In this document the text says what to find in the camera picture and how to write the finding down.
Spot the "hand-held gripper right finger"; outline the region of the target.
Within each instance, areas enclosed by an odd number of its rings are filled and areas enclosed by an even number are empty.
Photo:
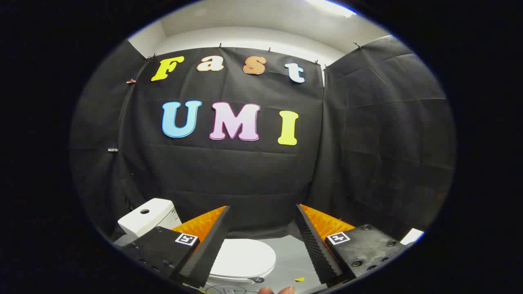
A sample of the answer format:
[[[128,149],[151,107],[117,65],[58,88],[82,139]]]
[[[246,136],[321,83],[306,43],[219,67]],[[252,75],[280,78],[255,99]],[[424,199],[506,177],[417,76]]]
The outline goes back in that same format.
[[[373,225],[353,226],[303,204],[295,223],[321,283],[359,279],[400,256],[407,246]]]

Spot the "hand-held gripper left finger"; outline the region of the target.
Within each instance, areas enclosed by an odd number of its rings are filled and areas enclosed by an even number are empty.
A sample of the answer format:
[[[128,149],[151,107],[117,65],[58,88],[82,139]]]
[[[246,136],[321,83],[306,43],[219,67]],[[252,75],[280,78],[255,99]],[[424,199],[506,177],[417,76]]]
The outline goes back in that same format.
[[[120,251],[164,279],[203,287],[230,223],[231,206],[224,205],[173,229],[154,227]]]

